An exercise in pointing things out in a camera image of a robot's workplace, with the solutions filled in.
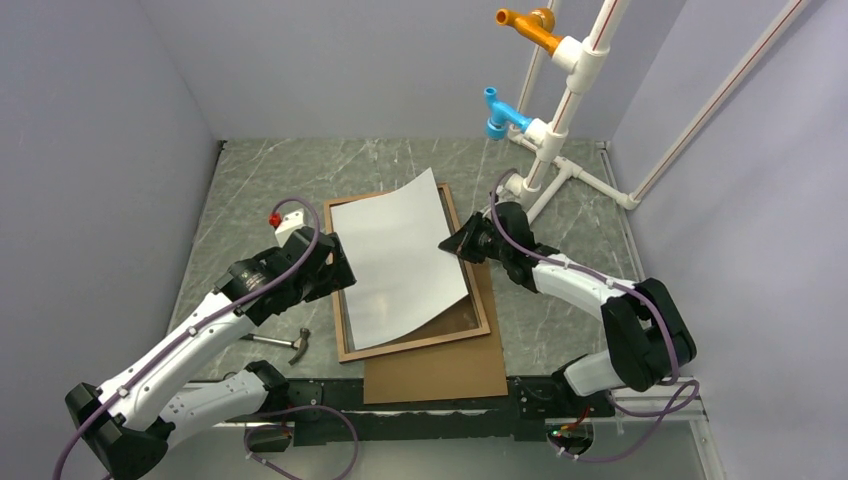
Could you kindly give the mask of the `glossy photo white borders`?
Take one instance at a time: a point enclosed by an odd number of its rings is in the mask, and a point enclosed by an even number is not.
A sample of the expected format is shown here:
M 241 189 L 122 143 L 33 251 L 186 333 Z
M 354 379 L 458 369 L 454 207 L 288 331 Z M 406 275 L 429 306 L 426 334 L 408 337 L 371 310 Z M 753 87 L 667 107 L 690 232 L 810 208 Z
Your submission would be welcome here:
M 459 260 L 432 170 L 405 186 L 331 208 L 356 282 L 344 290 L 355 349 L 407 335 L 464 299 Z

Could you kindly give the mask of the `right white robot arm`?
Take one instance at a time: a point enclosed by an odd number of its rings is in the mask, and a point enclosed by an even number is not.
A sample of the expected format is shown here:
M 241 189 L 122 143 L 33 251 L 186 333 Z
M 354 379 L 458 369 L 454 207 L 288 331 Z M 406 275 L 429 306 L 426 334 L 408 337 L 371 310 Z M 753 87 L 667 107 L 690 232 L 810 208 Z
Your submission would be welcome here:
M 551 401 L 564 415 L 578 413 L 599 392 L 622 387 L 645 392 L 697 356 L 664 283 L 609 277 L 538 242 L 516 202 L 497 204 L 491 218 L 473 214 L 438 247 L 473 264 L 495 260 L 513 283 L 563 300 L 601 323 L 606 350 L 573 360 L 553 375 Z

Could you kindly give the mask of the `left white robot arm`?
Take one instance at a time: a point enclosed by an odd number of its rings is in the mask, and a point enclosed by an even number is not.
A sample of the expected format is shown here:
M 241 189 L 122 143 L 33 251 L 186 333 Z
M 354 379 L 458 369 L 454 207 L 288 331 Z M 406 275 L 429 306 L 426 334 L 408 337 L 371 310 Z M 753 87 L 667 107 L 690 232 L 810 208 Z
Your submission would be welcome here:
M 179 443 L 225 420 L 272 420 L 317 408 L 267 361 L 203 388 L 184 386 L 211 359 L 273 316 L 354 285 L 335 233 L 309 226 L 233 263 L 178 329 L 101 385 L 80 383 L 65 403 L 82 439 L 113 479 L 139 479 Z

